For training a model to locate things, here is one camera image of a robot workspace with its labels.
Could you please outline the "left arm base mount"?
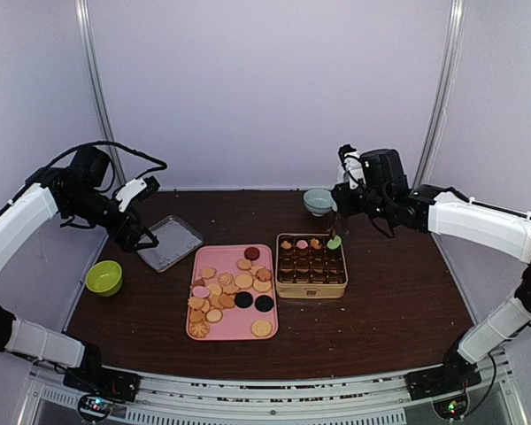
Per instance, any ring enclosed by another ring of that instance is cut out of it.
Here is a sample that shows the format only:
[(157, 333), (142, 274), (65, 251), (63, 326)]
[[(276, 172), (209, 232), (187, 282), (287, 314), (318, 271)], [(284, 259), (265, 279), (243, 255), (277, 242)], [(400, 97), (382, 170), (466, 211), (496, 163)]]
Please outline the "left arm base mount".
[(120, 403), (134, 402), (141, 383), (138, 374), (101, 367), (96, 372), (68, 368), (63, 372), (66, 387), (93, 393)]

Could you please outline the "green round cookie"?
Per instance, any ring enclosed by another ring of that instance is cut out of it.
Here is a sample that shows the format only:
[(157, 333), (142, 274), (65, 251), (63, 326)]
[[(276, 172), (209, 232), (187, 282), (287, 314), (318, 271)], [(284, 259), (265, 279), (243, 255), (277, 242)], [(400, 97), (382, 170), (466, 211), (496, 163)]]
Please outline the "green round cookie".
[(337, 250), (342, 245), (342, 238), (339, 236), (333, 236), (327, 241), (327, 248), (330, 251)]

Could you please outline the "silver metal tin lid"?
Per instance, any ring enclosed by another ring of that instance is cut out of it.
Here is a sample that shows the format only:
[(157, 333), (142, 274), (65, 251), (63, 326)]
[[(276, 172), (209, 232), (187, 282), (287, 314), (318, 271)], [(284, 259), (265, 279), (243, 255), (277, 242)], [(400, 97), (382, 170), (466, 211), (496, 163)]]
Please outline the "silver metal tin lid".
[(158, 239), (158, 246), (140, 250), (137, 254), (158, 273), (165, 272), (204, 243), (204, 237), (198, 231), (175, 215), (162, 219), (150, 231)]

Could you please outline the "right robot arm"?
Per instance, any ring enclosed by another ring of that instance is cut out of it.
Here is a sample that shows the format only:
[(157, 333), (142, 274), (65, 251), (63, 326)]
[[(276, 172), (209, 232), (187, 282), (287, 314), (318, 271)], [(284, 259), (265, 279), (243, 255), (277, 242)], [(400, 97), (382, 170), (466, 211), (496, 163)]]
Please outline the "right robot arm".
[(440, 388), (455, 390), (471, 365), (531, 325), (531, 212), (483, 203), (452, 186), (412, 187), (395, 149), (361, 152), (345, 144), (338, 158), (342, 177), (331, 196), (343, 220), (363, 214), (388, 239), (406, 228), (496, 251), (524, 265), (518, 287), (453, 344), (437, 369)]

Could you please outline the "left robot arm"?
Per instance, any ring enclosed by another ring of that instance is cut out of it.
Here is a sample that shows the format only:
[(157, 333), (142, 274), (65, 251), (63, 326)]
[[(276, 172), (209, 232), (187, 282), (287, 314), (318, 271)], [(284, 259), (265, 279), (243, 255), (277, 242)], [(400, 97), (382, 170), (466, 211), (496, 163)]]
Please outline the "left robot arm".
[[(63, 226), (76, 228), (75, 219), (84, 219), (85, 230), (101, 227), (124, 252), (154, 248), (157, 238), (142, 224), (133, 206), (159, 189), (154, 173), (164, 171), (166, 162), (128, 148), (113, 147), (152, 167), (117, 189), (111, 197), (101, 185), (111, 157), (103, 152), (105, 141), (84, 143), (59, 154), (49, 164), (27, 178), (22, 188), (0, 210), (0, 274), (23, 245), (39, 233), (55, 215)], [(90, 348), (65, 334), (26, 321), (0, 305), (0, 352), (10, 352), (75, 368), (76, 380), (91, 393), (109, 386), (109, 373), (89, 359)]]

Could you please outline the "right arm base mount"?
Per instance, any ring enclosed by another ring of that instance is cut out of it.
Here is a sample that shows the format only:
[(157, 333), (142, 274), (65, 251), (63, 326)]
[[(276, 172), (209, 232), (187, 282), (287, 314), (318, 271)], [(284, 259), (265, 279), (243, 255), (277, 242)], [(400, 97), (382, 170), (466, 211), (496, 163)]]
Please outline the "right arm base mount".
[(411, 400), (434, 398), (481, 383), (481, 375), (474, 367), (454, 364), (410, 372), (404, 379)]

